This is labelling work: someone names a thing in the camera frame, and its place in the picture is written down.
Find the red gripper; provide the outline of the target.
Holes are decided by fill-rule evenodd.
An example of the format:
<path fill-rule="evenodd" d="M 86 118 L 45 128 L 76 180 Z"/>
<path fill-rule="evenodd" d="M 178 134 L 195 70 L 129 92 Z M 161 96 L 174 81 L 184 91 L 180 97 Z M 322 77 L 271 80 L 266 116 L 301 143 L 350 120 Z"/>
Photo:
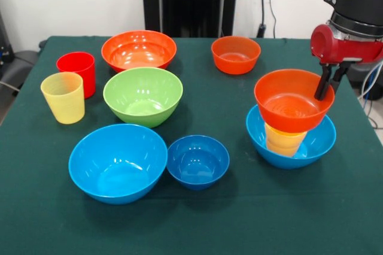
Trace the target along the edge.
<path fill-rule="evenodd" d="M 374 63 L 382 60 L 382 40 L 361 38 L 346 34 L 331 24 L 317 26 L 311 35 L 311 53 L 321 63 L 322 75 L 315 91 L 315 99 L 322 101 L 326 96 L 329 84 L 334 93 L 338 91 L 342 77 L 349 70 L 349 62 Z M 332 67 L 339 64 L 330 81 Z"/>

